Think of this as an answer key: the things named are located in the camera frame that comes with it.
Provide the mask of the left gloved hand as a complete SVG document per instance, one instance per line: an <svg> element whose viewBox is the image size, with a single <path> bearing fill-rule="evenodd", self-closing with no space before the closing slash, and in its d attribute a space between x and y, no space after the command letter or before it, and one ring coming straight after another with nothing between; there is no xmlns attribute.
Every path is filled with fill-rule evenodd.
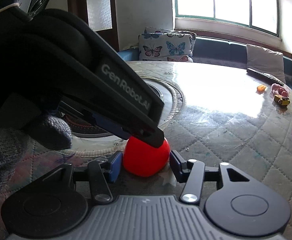
<svg viewBox="0 0 292 240"><path fill-rule="evenodd" d="M30 139L50 150L65 150L72 146L70 126L55 116L47 115L13 127L0 127L0 192L13 176Z"/></svg>

